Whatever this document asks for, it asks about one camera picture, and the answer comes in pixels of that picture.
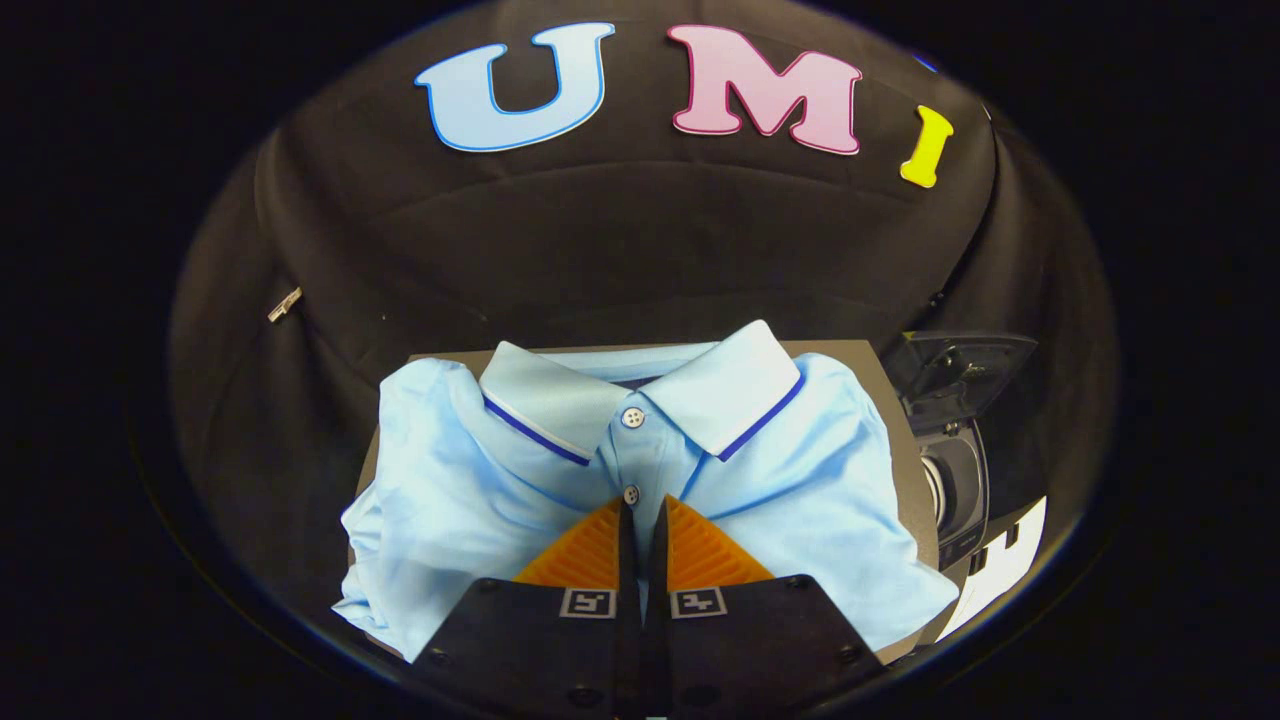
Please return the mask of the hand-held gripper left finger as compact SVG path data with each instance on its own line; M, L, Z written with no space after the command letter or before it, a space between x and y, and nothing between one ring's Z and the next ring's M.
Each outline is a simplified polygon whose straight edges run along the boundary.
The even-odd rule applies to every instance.
M476 579L412 669L485 719L637 719L634 518L590 512L511 579Z

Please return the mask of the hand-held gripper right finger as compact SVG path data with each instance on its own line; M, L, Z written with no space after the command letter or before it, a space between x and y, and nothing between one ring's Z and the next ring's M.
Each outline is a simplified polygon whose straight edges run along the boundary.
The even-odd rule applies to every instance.
M646 682L669 719L794 719L884 675L808 574L777 575L667 496L646 564Z

